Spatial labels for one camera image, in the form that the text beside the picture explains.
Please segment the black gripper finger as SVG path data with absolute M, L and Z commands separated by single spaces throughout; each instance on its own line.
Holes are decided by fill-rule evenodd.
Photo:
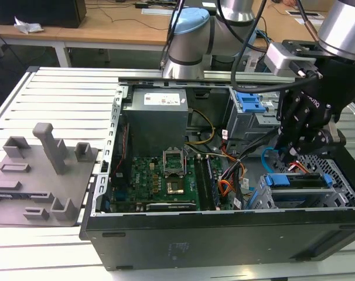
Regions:
M 307 97 L 301 90 L 284 91 L 279 96 L 277 120 L 280 122 L 276 150 L 284 163 L 293 162 L 306 151 L 306 124 L 310 115 Z
M 337 129 L 334 122 L 329 122 L 321 128 L 312 128 L 303 132 L 293 145 L 298 155 L 318 155 L 323 158 L 330 155 L 339 147 L 346 145 L 346 138 Z

